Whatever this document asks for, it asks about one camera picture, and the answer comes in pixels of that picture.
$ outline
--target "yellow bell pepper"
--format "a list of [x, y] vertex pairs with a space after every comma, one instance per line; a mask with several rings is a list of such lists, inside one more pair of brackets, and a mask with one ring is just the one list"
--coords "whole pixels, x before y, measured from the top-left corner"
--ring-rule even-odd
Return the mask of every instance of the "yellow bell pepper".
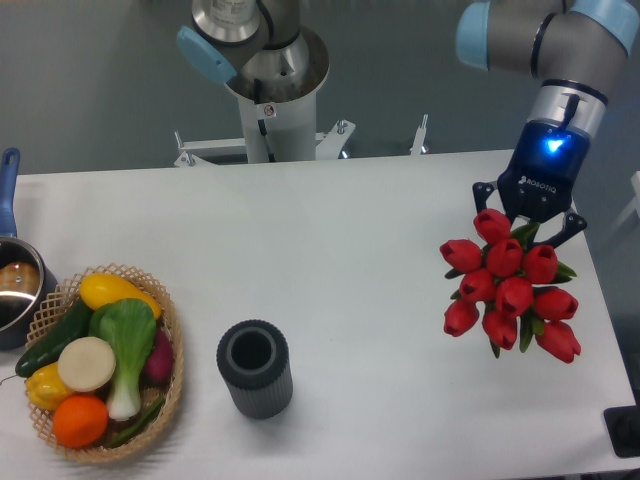
[[63, 400], [74, 393], [60, 380], [58, 362], [36, 370], [25, 381], [25, 385], [31, 403], [43, 410], [57, 409]]

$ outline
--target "wicker basket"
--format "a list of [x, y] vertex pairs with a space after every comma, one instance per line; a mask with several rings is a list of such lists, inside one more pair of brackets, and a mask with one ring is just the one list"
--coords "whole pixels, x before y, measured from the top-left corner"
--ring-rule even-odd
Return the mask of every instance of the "wicker basket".
[[78, 288], [82, 279], [94, 272], [109, 273], [125, 278], [156, 299], [163, 309], [163, 315], [159, 322], [161, 322], [162, 329], [171, 341], [175, 361], [168, 385], [155, 387], [145, 384], [144, 380], [142, 381], [140, 389], [143, 410], [161, 395], [165, 395], [165, 402], [155, 420], [149, 423], [142, 432], [129, 442], [117, 448], [105, 448], [102, 445], [107, 444], [120, 430], [129, 426], [130, 422], [116, 424], [110, 421], [106, 433], [96, 444], [82, 449], [70, 449], [59, 445], [56, 441], [52, 432], [53, 412], [40, 410], [32, 403], [29, 403], [31, 420], [33, 421], [33, 427], [38, 431], [38, 436], [52, 447], [56, 453], [80, 463], [101, 463], [122, 459], [138, 452], [151, 443], [167, 426], [176, 412], [182, 390], [184, 371], [182, 337], [175, 308], [169, 294], [160, 282], [151, 275], [135, 267], [125, 265], [111, 264], [106, 267], [89, 268], [83, 274], [76, 274], [72, 279], [67, 279], [59, 284], [56, 287], [56, 291], [47, 296], [46, 300], [42, 302], [40, 310], [36, 312], [27, 336], [27, 348], [36, 343], [61, 318], [62, 314], [78, 298]]

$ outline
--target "blue joint cap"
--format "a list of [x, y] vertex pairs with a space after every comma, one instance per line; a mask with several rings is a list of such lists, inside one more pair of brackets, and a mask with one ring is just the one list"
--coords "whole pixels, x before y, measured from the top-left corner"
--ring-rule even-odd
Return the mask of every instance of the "blue joint cap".
[[180, 29], [176, 41], [191, 66], [212, 82], [227, 83], [238, 74], [229, 60], [189, 27]]
[[640, 16], [626, 0], [576, 0], [572, 12], [582, 13], [606, 28], [624, 46], [627, 55], [636, 38]]
[[489, 6], [489, 2], [469, 5], [456, 32], [456, 53], [460, 61], [483, 70], [489, 70]]

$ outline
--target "saucepan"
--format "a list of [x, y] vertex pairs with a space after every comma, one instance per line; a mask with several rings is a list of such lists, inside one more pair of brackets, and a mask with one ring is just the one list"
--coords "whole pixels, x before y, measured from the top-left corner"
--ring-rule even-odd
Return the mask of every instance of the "saucepan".
[[33, 315], [57, 281], [40, 254], [17, 238], [13, 215], [20, 151], [10, 148], [0, 165], [0, 350], [23, 346]]

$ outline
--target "white vegetable slice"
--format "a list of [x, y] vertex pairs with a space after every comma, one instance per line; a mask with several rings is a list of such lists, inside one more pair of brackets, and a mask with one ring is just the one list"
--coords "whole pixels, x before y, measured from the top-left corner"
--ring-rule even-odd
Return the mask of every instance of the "white vegetable slice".
[[76, 392], [92, 392], [105, 385], [116, 369], [111, 346], [97, 337], [85, 337], [67, 345], [58, 359], [60, 380]]

